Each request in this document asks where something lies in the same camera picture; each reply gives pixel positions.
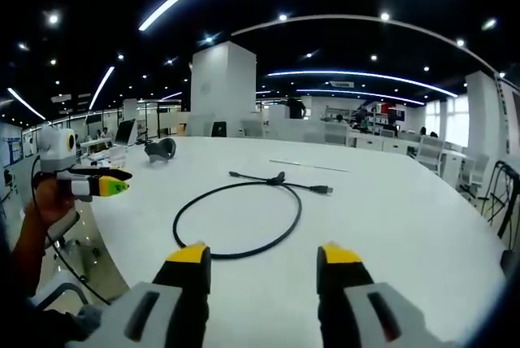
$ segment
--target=computer monitor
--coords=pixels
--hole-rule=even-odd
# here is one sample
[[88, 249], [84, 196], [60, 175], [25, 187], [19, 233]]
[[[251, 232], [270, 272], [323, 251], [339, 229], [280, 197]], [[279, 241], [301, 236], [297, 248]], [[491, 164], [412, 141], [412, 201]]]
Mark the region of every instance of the computer monitor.
[[137, 140], [137, 123], [135, 119], [119, 123], [115, 134], [114, 145], [130, 146]]

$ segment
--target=office chair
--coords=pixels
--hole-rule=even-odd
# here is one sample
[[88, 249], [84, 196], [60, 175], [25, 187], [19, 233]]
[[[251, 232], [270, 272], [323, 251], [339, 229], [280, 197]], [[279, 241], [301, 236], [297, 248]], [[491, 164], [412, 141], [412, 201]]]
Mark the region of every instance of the office chair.
[[393, 130], [385, 130], [384, 128], [381, 130], [381, 137], [386, 138], [394, 138], [396, 133]]
[[325, 143], [347, 146], [348, 135], [346, 124], [325, 123]]
[[226, 122], [214, 122], [211, 128], [212, 137], [225, 138], [228, 136], [228, 124]]
[[190, 115], [186, 124], [189, 137], [210, 137], [215, 117], [213, 115]]
[[240, 124], [246, 138], [264, 138], [263, 122], [261, 120], [241, 120]]
[[461, 173], [461, 190], [467, 192], [472, 198], [483, 185], [484, 173], [488, 166], [489, 157], [485, 154], [477, 154], [475, 160], [467, 159]]
[[443, 148], [444, 141], [423, 135], [415, 160], [440, 176], [440, 156]]

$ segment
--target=black chair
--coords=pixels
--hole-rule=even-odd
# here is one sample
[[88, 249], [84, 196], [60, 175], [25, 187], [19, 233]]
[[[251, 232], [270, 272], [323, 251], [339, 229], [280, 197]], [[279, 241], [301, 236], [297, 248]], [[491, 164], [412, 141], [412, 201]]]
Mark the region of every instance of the black chair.
[[500, 265], [505, 271], [513, 265], [515, 259], [514, 247], [518, 239], [520, 209], [519, 211], [514, 211], [514, 208], [517, 204], [519, 194], [520, 175], [504, 161], [497, 161], [493, 168], [492, 177], [489, 181], [480, 213], [482, 216], [488, 217], [488, 214], [491, 212], [491, 215], [487, 218], [490, 225], [493, 225], [494, 220], [498, 220], [502, 216], [502, 221], [497, 232], [500, 239], [504, 237], [505, 231], [509, 228], [507, 236], [508, 250], [504, 251], [500, 260]]
[[212, 137], [227, 137], [228, 136], [228, 126], [226, 122], [214, 122], [213, 128], [211, 129]]

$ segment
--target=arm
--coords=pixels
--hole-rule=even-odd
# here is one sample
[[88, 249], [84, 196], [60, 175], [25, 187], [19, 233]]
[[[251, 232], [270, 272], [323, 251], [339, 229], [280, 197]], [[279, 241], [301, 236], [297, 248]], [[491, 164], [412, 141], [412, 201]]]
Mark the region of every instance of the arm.
[[31, 201], [25, 208], [24, 224], [12, 252], [17, 281], [28, 296], [36, 293], [40, 280], [46, 230], [62, 219], [74, 205], [73, 197], [60, 194], [55, 179], [42, 181], [35, 194], [41, 216]]

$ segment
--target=white pillar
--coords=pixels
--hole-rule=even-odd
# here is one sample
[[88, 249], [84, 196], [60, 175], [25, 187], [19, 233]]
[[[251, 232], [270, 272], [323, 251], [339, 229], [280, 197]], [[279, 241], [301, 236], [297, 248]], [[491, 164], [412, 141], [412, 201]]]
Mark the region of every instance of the white pillar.
[[240, 120], [255, 112], [257, 56], [227, 41], [193, 56], [192, 115], [227, 122], [227, 135], [239, 137]]
[[495, 81], [482, 72], [466, 77], [470, 105], [470, 138], [468, 147], [489, 156], [479, 196], [485, 195], [495, 163], [501, 159], [505, 141], [501, 140], [501, 110]]
[[126, 98], [123, 100], [123, 119], [137, 119], [137, 99]]

